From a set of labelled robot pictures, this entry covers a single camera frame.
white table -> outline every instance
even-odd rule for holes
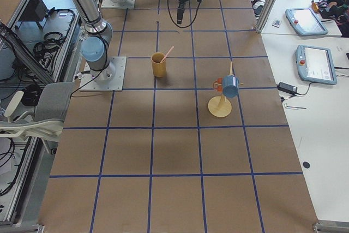
[[[349,68],[349,40],[321,38],[304,40],[296,35],[262,34],[275,81],[289,83],[305,93],[308,82],[300,80],[295,64],[299,44],[331,49],[334,65]],[[337,74],[349,75],[349,70]],[[319,220],[349,222],[349,78],[339,77],[335,86],[313,84],[304,97],[285,101],[285,109],[298,158]]]
[[[288,8],[310,8],[312,0],[276,0],[273,8],[268,16],[268,20],[264,29],[262,30],[263,34],[284,34],[284,35],[297,35],[294,29],[291,27],[288,19],[285,15],[285,10]],[[278,19],[281,21],[279,28],[274,27],[273,21]],[[325,22],[325,27],[328,30],[328,34],[325,37],[340,37],[342,36],[338,26],[334,21]]]

electronic equipment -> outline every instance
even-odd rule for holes
[[[289,84],[280,82],[277,85],[278,90],[283,91],[285,93],[291,94],[291,95],[296,95],[297,94],[297,87],[291,86]]]
[[[326,35],[328,30],[310,8],[286,9],[286,17],[300,36]]]
[[[302,80],[337,84],[330,49],[299,45],[296,50],[296,64],[298,75]]]

black power adapter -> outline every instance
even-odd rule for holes
[[[296,95],[297,94],[297,87],[280,82],[278,85],[278,90],[283,91],[285,93]]]

metal mounting plate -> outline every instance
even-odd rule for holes
[[[106,81],[100,81],[95,82],[91,81],[89,84],[87,84],[85,87],[82,87],[85,85],[88,81],[91,80],[91,74],[86,74],[82,76],[80,87],[82,87],[81,91],[122,91],[122,87],[124,84],[124,77],[125,77],[125,69],[126,69],[126,57],[111,57],[110,63],[113,63],[116,69],[115,76],[111,80]],[[86,63],[84,71],[89,70],[89,66]]]
[[[126,9],[126,8],[135,8],[136,0],[127,0],[123,3],[114,3],[111,0],[103,0],[101,8],[116,8],[116,9]]]

wooden stick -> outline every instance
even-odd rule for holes
[[[166,55],[165,55],[164,58],[160,61],[160,63],[163,62],[163,61],[165,60],[165,58],[169,55],[169,53],[170,53],[170,52],[172,51],[172,49],[174,49],[174,48],[175,48],[174,46],[170,48],[170,50],[166,53]]]
[[[233,74],[233,62],[231,61],[230,62],[230,73],[229,75],[232,75]]]

